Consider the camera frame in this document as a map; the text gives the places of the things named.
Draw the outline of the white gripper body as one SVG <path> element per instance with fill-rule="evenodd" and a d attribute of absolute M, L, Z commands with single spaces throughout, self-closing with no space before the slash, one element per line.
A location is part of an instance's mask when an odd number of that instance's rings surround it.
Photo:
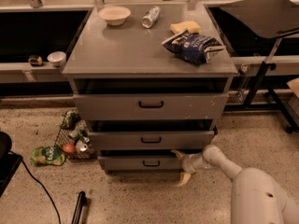
<path fill-rule="evenodd" d="M 195 174 L 200 169 L 207 168 L 208 163 L 201 153 L 186 154 L 182 160 L 182 168 L 188 174 Z"/>

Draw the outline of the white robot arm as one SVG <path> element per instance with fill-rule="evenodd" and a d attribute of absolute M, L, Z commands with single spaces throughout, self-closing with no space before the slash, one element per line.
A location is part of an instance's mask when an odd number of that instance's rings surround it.
<path fill-rule="evenodd" d="M 178 186 L 184 186 L 200 169 L 219 168 L 232 182 L 231 224 L 299 224 L 299 207 L 268 173 L 242 168 L 214 146 L 202 152 L 185 154 L 173 150 L 181 167 Z"/>

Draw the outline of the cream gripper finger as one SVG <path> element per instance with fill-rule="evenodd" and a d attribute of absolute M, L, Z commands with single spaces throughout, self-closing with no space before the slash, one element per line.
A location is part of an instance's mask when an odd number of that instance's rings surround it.
<path fill-rule="evenodd" d="M 190 180 L 191 176 L 192 175 L 189 174 L 189 173 L 181 172 L 180 173 L 180 180 L 178 182 L 178 186 L 182 187 L 182 186 L 186 185 L 188 183 L 188 181 Z"/>
<path fill-rule="evenodd" d="M 186 156 L 186 154 L 184 152 L 179 151 L 179 150 L 172 149 L 171 152 L 174 153 L 180 161 L 182 161 L 184 159 L 184 157 Z"/>

